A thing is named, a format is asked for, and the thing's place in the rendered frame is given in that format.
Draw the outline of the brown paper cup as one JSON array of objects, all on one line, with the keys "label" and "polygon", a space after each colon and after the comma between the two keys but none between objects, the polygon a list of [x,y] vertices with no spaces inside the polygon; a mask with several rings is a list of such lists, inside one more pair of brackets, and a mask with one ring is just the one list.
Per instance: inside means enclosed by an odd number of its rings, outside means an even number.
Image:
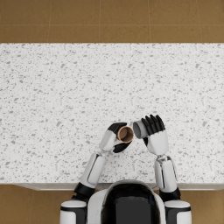
[{"label": "brown paper cup", "polygon": [[117,132],[117,139],[125,144],[130,143],[134,137],[132,128],[128,126],[121,127]]}]

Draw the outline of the grey cup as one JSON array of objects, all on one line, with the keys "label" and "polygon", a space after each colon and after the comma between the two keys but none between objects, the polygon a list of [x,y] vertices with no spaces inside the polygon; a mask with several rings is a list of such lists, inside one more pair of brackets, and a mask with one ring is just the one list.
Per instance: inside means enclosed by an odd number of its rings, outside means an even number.
[{"label": "grey cup", "polygon": [[148,136],[147,129],[142,121],[133,122],[133,130],[138,139]]}]

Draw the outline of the dark round robot body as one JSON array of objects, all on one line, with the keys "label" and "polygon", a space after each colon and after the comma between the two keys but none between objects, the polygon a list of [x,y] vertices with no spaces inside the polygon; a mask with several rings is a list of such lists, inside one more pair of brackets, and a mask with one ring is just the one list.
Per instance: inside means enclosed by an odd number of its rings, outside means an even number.
[{"label": "dark round robot body", "polygon": [[166,224],[164,202],[144,182],[117,181],[90,198],[87,224]]}]

